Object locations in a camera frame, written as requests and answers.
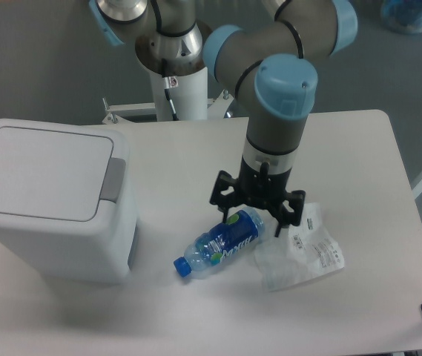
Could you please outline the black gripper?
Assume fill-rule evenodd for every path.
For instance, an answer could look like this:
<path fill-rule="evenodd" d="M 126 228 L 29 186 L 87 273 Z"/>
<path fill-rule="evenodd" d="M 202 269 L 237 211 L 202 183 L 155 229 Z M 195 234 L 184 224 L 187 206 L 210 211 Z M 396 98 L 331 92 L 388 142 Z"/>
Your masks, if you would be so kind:
<path fill-rule="evenodd" d="M 222 223 L 227 221 L 230 208 L 241 205 L 241 189 L 246 205 L 267 210 L 275 218 L 275 237 L 279 237 L 284 228 L 300 225 L 306 192 L 286 192 L 291 170 L 271 174 L 270 168 L 270 164 L 264 162 L 255 171 L 246 162 L 242 162 L 238 179 L 226 171 L 219 171 L 211 192 L 210 204 L 222 212 Z"/>

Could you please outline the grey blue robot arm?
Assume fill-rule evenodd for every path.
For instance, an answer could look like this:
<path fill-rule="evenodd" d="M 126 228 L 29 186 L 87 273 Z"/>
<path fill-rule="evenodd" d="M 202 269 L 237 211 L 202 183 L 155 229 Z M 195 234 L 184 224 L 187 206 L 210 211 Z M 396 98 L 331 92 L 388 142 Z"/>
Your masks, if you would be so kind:
<path fill-rule="evenodd" d="M 267 1 L 272 23 L 254 33 L 211 29 L 194 1 L 90 1 L 113 46 L 133 45 L 149 73 L 159 121 L 207 119 L 208 77 L 248 112 L 238 177 L 219 172 L 210 202 L 265 210 L 277 228 L 299 225 L 304 191 L 287 191 L 297 149 L 313 109 L 313 61 L 334 55 L 357 35 L 349 1 Z"/>

